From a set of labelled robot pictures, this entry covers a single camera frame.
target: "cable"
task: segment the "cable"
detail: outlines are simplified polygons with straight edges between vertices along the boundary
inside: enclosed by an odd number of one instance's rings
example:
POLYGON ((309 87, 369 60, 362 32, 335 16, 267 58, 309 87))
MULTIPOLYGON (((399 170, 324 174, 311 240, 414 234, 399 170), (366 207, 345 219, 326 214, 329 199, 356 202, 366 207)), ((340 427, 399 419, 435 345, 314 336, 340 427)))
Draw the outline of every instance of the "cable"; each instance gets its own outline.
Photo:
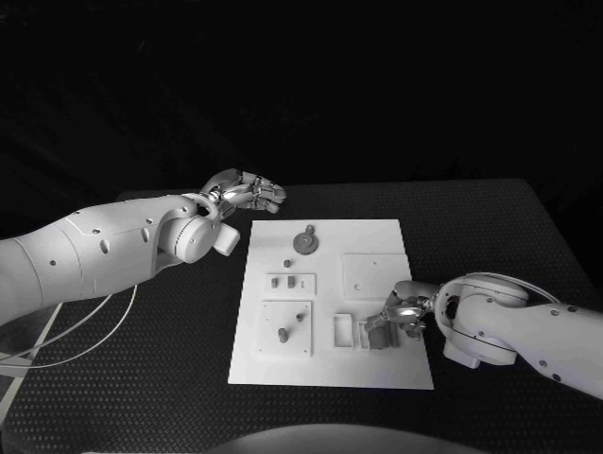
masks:
MULTIPOLYGON (((114 331, 117 330, 117 328, 120 327, 121 323, 124 322, 124 319, 128 315, 128 312, 131 310, 131 306, 134 304, 134 299, 136 299, 136 292, 139 290, 139 286, 134 286, 134 293, 131 294, 131 301, 128 303, 128 306, 127 306, 127 310, 124 311, 124 315, 121 316, 121 319, 120 321, 117 322, 117 325, 114 326, 111 332, 107 334, 107 336, 104 336, 103 340, 98 341, 91 347, 88 350, 85 350, 82 353, 80 353, 78 355, 75 355, 74 357, 65 359, 64 361, 59 361, 59 362, 54 362, 51 364, 42 364, 39 366, 19 366, 19 365, 15 365, 15 364, 0 364, 0 367, 9 367, 12 369, 43 369, 46 367, 52 367, 52 366, 58 366, 59 364, 65 364, 67 362, 69 362, 71 360, 77 359, 78 357, 81 357, 82 355, 85 355, 87 353, 90 353, 103 343, 104 341, 107 340, 107 338, 113 335, 114 331)), ((0 363, 6 360, 9 360, 10 358, 18 358, 20 355, 23 355, 25 353, 29 353, 32 350, 38 349, 39 347, 42 347, 43 345, 48 345, 49 343, 52 343, 54 341, 56 341, 65 334, 71 333, 74 331, 74 329, 81 326, 81 324, 87 321, 87 319, 92 316, 92 314, 101 309, 101 307, 104 306, 104 304, 108 302, 108 300, 111 299, 113 297, 113 294, 108 295, 107 299, 103 301, 101 305, 92 310, 92 312, 90 312, 90 314, 85 316, 85 318, 67 330, 64 331, 59 336, 56 336, 55 338, 52 338, 51 340, 48 340, 46 342, 41 343, 39 345, 33 346, 32 348, 29 348, 28 350, 25 350, 23 352, 20 353, 16 353, 15 355, 10 355, 9 357, 5 357, 5 358, 0 358, 0 363)))
POLYGON ((487 276, 487 277, 496 277, 497 279, 502 279, 505 281, 512 282, 513 284, 518 284, 522 287, 526 287, 530 289, 538 295, 542 295, 552 303, 562 304, 562 301, 542 288, 530 284, 530 282, 522 281, 520 279, 516 279, 512 276, 506 276, 505 274, 496 274, 493 272, 473 272, 467 276, 487 276))

